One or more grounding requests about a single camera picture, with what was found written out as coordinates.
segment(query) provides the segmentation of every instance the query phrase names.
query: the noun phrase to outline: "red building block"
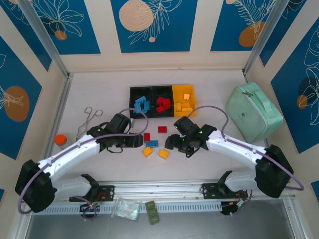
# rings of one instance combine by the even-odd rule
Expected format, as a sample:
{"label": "red building block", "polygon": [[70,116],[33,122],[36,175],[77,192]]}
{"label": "red building block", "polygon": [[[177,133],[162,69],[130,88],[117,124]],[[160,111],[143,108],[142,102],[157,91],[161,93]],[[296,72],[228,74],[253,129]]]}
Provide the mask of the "red building block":
{"label": "red building block", "polygon": [[164,99],[163,100],[163,106],[164,106],[165,109],[170,109],[170,107],[171,107],[170,99]]}
{"label": "red building block", "polygon": [[164,100],[164,97],[159,96],[158,99],[156,100],[156,104],[158,106],[161,106],[163,104],[163,100]]}
{"label": "red building block", "polygon": [[159,133],[167,133],[167,127],[166,126],[159,126],[158,132]]}
{"label": "red building block", "polygon": [[165,112],[164,106],[156,107],[156,112],[157,112],[157,113],[163,113],[163,112]]}
{"label": "red building block", "polygon": [[144,133],[143,134],[144,142],[148,142],[151,140],[150,134],[149,133]]}

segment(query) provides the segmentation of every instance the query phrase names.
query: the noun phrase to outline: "yellow block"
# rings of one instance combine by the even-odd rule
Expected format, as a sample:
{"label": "yellow block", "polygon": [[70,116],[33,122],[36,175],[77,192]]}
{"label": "yellow block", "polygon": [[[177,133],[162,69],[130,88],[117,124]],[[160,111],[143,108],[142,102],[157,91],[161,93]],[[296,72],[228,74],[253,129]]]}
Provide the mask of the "yellow block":
{"label": "yellow block", "polygon": [[163,159],[168,159],[169,157],[169,152],[165,151],[164,149],[162,149],[160,152],[159,152],[159,157],[163,158]]}
{"label": "yellow block", "polygon": [[189,100],[190,94],[184,94],[184,100]]}
{"label": "yellow block", "polygon": [[181,107],[182,108],[191,108],[190,102],[182,103]]}
{"label": "yellow block", "polygon": [[147,147],[147,148],[145,148],[145,149],[143,150],[143,155],[144,155],[145,157],[150,156],[151,153],[152,153],[152,149],[151,149],[150,147]]}
{"label": "yellow block", "polygon": [[174,106],[176,111],[181,111],[181,103],[175,103]]}
{"label": "yellow block", "polygon": [[183,108],[181,111],[193,111],[193,108]]}

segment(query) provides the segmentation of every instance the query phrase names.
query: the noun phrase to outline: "yellow tray compartment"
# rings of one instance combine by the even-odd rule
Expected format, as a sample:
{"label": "yellow tray compartment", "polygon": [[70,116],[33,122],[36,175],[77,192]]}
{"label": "yellow tray compartment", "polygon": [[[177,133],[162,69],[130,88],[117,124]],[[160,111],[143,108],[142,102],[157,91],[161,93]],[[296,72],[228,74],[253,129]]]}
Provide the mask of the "yellow tray compartment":
{"label": "yellow tray compartment", "polygon": [[[184,100],[184,94],[190,94],[189,100]],[[187,103],[189,102],[193,110],[197,108],[197,100],[195,96],[195,88],[193,85],[173,85],[173,95],[174,95],[174,105],[176,103]],[[187,116],[189,111],[176,111],[174,108],[174,115],[176,117]]]}

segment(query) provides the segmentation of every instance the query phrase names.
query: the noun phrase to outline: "white table surface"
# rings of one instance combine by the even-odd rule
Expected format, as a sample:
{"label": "white table surface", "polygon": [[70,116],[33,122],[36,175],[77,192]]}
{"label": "white table surface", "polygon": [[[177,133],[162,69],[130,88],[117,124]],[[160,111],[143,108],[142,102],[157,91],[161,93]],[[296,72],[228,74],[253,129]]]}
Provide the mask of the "white table surface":
{"label": "white table surface", "polygon": [[[194,84],[198,106],[215,105],[225,108],[234,87],[244,84],[240,70],[183,70],[183,71],[122,71],[100,73],[75,73],[68,100],[63,113],[59,133],[63,133],[74,143],[78,127],[87,117],[84,109],[91,106],[94,110],[102,109],[103,115],[94,118],[89,128],[111,120],[112,116],[129,105],[129,89],[132,86]],[[223,113],[215,109],[200,109],[192,121],[202,127],[209,124],[221,129],[225,122]],[[151,140],[159,141],[159,148],[154,148],[148,158],[142,155],[140,148],[125,148],[121,154],[110,154],[106,150],[81,162],[69,171],[65,177],[90,174],[98,181],[158,181],[158,180],[197,180],[218,179],[227,170],[248,169],[220,153],[201,149],[191,158],[185,154],[168,150],[170,156],[164,160],[158,156],[164,149],[169,135],[178,133],[172,118],[149,119],[146,132]],[[136,119],[131,132],[139,132],[145,126],[144,119]],[[167,126],[167,134],[158,134],[158,126]],[[243,140],[242,135],[230,121],[225,133]]]}

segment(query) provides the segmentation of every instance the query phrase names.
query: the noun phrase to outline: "mint green case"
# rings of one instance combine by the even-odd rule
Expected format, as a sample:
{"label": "mint green case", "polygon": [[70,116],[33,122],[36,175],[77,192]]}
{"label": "mint green case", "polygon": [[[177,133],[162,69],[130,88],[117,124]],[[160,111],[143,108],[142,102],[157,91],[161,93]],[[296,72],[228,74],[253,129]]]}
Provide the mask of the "mint green case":
{"label": "mint green case", "polygon": [[226,111],[248,143],[266,139],[284,121],[280,111],[255,82],[236,87]]}

